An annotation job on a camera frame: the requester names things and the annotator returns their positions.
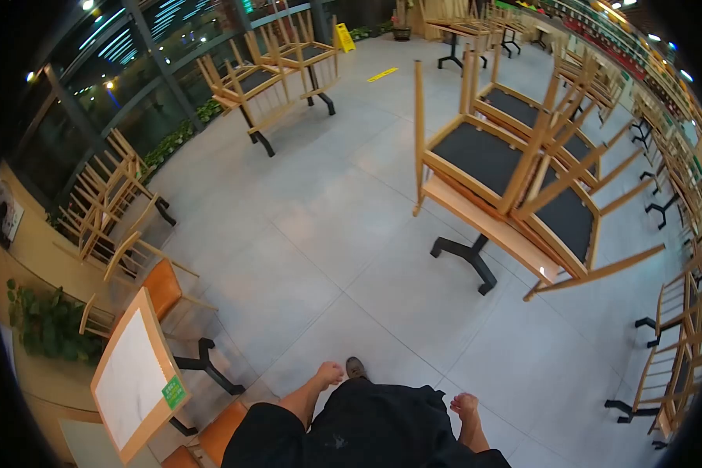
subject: wooden table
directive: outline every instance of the wooden table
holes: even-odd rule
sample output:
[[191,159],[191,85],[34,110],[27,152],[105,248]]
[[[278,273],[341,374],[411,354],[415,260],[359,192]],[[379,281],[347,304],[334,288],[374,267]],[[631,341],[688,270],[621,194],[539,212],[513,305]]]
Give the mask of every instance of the wooden table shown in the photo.
[[[169,407],[162,391],[177,379],[184,396]],[[142,287],[109,339],[91,395],[122,463],[129,463],[191,398]]]

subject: green sign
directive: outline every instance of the green sign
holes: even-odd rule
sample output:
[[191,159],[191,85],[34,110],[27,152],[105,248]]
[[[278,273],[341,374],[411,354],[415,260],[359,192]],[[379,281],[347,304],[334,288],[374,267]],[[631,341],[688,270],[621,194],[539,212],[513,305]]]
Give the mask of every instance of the green sign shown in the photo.
[[182,384],[179,381],[179,377],[175,375],[166,384],[166,387],[161,389],[161,393],[164,395],[166,403],[169,405],[169,409],[174,409],[178,404],[185,399],[185,389],[182,388]]

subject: chair leg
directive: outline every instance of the chair leg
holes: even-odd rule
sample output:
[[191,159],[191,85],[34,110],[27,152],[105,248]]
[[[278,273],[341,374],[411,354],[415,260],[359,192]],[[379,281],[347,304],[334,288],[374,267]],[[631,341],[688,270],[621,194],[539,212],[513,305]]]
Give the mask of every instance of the chair leg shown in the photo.
[[215,305],[210,305],[204,301],[199,300],[196,297],[190,296],[189,294],[182,294],[182,298],[187,299],[188,301],[190,301],[193,304],[202,305],[203,307],[209,308],[211,310],[218,310],[218,307],[216,307]]

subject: orange chair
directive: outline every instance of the orange chair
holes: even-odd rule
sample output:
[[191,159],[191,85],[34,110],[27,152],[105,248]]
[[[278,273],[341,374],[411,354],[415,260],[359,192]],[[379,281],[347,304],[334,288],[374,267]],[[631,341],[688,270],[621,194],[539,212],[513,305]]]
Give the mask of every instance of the orange chair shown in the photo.
[[143,265],[150,260],[150,256],[142,253],[136,246],[161,257],[159,263],[151,269],[142,284],[142,286],[148,288],[148,292],[151,295],[151,302],[153,303],[153,310],[159,322],[164,320],[164,317],[171,312],[174,306],[179,303],[180,299],[188,300],[193,304],[202,305],[212,310],[218,310],[217,307],[185,294],[182,291],[182,287],[179,286],[179,281],[177,280],[177,275],[174,274],[174,267],[179,267],[196,278],[199,278],[200,275],[172,260],[158,248],[140,240],[140,231],[134,232],[117,248],[107,265],[104,274],[104,282],[109,282],[114,274],[120,271],[125,276],[133,279],[137,278],[138,273],[135,271],[135,267],[138,267],[137,269],[143,269]]
[[203,464],[185,445],[180,445],[161,463],[161,468],[203,468]]
[[161,463],[161,468],[202,468],[198,457],[192,454],[195,449],[203,450],[216,466],[220,466],[224,461],[226,446],[245,416],[247,407],[241,401],[234,401],[200,433],[197,437],[199,443],[188,447],[180,445]]

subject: foot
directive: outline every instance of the foot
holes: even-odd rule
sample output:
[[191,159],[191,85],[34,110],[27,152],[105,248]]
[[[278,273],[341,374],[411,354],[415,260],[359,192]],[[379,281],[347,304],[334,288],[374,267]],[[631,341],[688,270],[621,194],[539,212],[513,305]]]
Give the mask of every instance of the foot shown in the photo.
[[349,379],[360,377],[362,379],[369,380],[367,370],[364,369],[364,364],[362,364],[362,361],[358,360],[358,358],[355,356],[351,356],[346,360],[346,374],[348,374]]

